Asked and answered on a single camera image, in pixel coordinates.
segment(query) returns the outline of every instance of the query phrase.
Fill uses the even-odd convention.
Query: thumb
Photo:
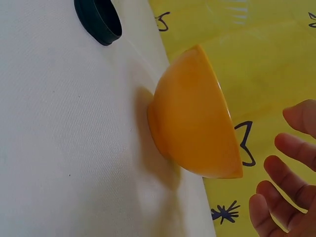
[[[316,138],[316,100],[306,100],[287,108],[283,116],[293,129]]]

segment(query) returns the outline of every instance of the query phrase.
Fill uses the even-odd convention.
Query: black star doodle
[[[252,167],[252,166],[255,166],[256,165],[256,161],[255,159],[253,158],[250,150],[248,149],[247,147],[247,139],[248,139],[248,136],[249,136],[249,133],[251,131],[251,127],[252,127],[252,121],[246,121],[246,122],[242,122],[240,124],[238,124],[237,126],[235,126],[235,130],[243,127],[243,126],[247,126],[246,128],[246,131],[245,131],[245,134],[244,134],[244,137],[243,137],[243,140],[240,144],[240,147],[243,148],[247,154],[249,155],[250,159],[251,159],[251,163],[247,163],[247,162],[242,162],[242,165],[244,166],[248,166],[248,167]]]
[[[213,221],[217,220],[218,218],[221,218],[221,225],[223,224],[225,219],[232,222],[232,223],[235,223],[234,218],[239,217],[239,215],[238,215],[239,212],[236,211],[236,209],[240,207],[240,205],[235,206],[236,203],[237,203],[237,201],[235,200],[227,210],[225,209],[225,206],[221,207],[220,205],[217,205],[218,211],[216,211],[215,209],[212,208],[211,214],[212,214]]]
[[[159,28],[159,26],[158,26],[159,31],[165,32],[165,31],[168,31],[168,30],[169,30],[169,27],[167,26],[167,24],[165,23],[165,21],[164,21],[162,18],[163,18],[165,15],[169,15],[170,13],[171,13],[171,12],[168,11],[168,12],[165,12],[164,14],[162,14],[162,15],[160,15],[160,16],[158,16],[158,17],[155,17],[155,19],[157,19],[158,21],[160,21],[160,22],[163,23],[163,25],[164,25],[164,28],[163,28],[163,29]]]

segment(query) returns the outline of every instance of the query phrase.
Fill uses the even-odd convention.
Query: yellow tablecloth
[[[217,236],[256,236],[248,200],[257,183],[268,179],[265,157],[279,154],[274,137],[295,134],[281,111],[315,98],[316,1],[149,2],[170,62],[187,48],[202,45],[236,126],[244,177],[204,180]],[[303,165],[281,158],[307,181],[315,178]]]

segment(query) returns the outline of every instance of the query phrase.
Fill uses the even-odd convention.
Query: dark green bowl
[[[110,0],[75,0],[83,27],[100,44],[110,45],[122,36],[119,16]]]

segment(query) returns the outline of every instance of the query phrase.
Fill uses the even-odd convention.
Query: yellow surface
[[[293,133],[281,110],[315,98],[316,1],[149,2],[171,62],[195,44],[206,51],[243,146],[242,179],[205,179],[217,236],[257,236],[249,221],[248,199],[257,183],[268,179],[263,161],[278,154],[274,137]],[[281,157],[312,182],[311,171]]]
[[[199,45],[181,54],[161,77],[148,122],[159,151],[181,167],[208,178],[242,177],[234,126]]]

